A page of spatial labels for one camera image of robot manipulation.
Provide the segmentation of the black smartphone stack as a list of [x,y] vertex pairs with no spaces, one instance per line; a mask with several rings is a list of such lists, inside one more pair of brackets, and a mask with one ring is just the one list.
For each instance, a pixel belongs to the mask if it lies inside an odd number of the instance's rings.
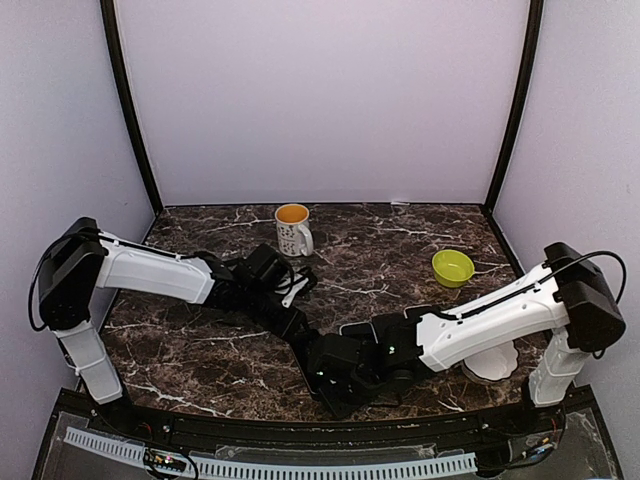
[[375,329],[369,322],[351,323],[341,326],[339,334],[352,338],[375,338]]

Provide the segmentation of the pink phone case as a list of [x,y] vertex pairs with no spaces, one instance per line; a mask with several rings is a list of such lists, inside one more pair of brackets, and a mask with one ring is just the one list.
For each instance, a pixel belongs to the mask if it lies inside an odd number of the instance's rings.
[[431,312],[430,306],[413,306],[404,310],[404,316],[407,319],[415,320],[420,319],[422,316]]

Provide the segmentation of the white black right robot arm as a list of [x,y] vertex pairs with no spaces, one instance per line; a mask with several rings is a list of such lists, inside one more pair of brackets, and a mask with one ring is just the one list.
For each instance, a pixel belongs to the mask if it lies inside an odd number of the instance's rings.
[[449,310],[415,306],[342,327],[313,342],[303,372],[312,392],[337,418],[382,394],[414,384],[515,339],[549,330],[552,339],[523,388],[528,397],[510,413],[521,434],[534,432],[559,404],[586,360],[606,351],[626,330],[597,252],[563,242],[511,284]]

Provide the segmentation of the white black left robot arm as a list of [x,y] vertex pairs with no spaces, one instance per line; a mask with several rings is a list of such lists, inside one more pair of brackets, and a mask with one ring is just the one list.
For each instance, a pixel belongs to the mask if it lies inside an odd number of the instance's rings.
[[120,436],[141,427],[128,393],[92,320],[99,290],[138,292],[187,304],[242,312],[274,335],[290,339],[307,326],[295,307],[317,278],[294,269],[282,254],[261,244],[246,258],[222,260],[198,251],[179,254],[124,240],[101,230],[95,219],[78,218],[41,255],[27,297],[35,332],[50,331],[101,417]]

